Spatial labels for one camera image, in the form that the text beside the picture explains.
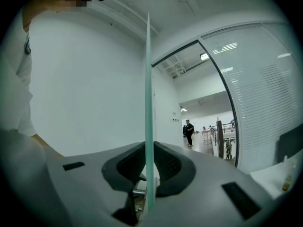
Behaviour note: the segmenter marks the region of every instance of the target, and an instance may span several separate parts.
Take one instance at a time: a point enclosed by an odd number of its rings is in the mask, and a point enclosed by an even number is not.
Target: floor
[[[212,156],[214,155],[213,145],[211,143],[205,143],[204,144],[204,136],[203,136],[202,133],[192,135],[191,139],[193,140],[193,146],[192,147],[187,146],[188,141],[187,141],[186,137],[183,139],[185,148],[189,148],[189,149],[192,149],[194,151],[202,152],[202,153],[209,154],[209,155],[212,155]]]
[[[137,197],[134,200],[134,208],[136,211],[137,220],[140,222],[140,215],[142,214],[142,210],[145,204],[145,197]]]

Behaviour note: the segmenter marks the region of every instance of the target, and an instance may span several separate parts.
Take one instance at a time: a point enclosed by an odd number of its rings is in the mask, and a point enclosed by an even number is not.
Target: white shirt
[[[33,136],[36,131],[29,105],[32,59],[28,42],[29,33],[23,29],[21,9],[0,46],[0,127]]]

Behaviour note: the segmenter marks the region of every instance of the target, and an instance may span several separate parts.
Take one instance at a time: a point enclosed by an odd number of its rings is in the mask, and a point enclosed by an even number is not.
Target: gray device
[[[0,130],[0,159],[21,202],[51,226],[134,226],[133,189],[145,166],[145,143],[58,158],[16,131]],[[255,225],[274,201],[223,159],[154,144],[160,174],[156,202],[139,226]]]

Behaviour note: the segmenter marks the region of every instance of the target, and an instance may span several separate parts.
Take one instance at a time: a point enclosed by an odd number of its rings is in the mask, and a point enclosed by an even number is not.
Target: railing
[[[217,143],[218,143],[216,131],[217,131],[217,126],[212,126],[212,127],[210,128],[210,132],[211,132],[211,135],[212,135],[212,137],[213,137],[213,139],[214,139],[215,145],[217,145]]]
[[[235,125],[234,123],[222,124],[222,130],[223,130],[223,134],[235,132]]]
[[[232,142],[236,141],[236,137],[225,134],[235,132],[236,129],[234,123],[221,124],[221,121],[217,121],[217,125],[211,126],[210,130],[215,146],[217,146],[219,151],[219,157],[224,158],[223,152],[224,148],[226,148],[226,159],[231,158]]]

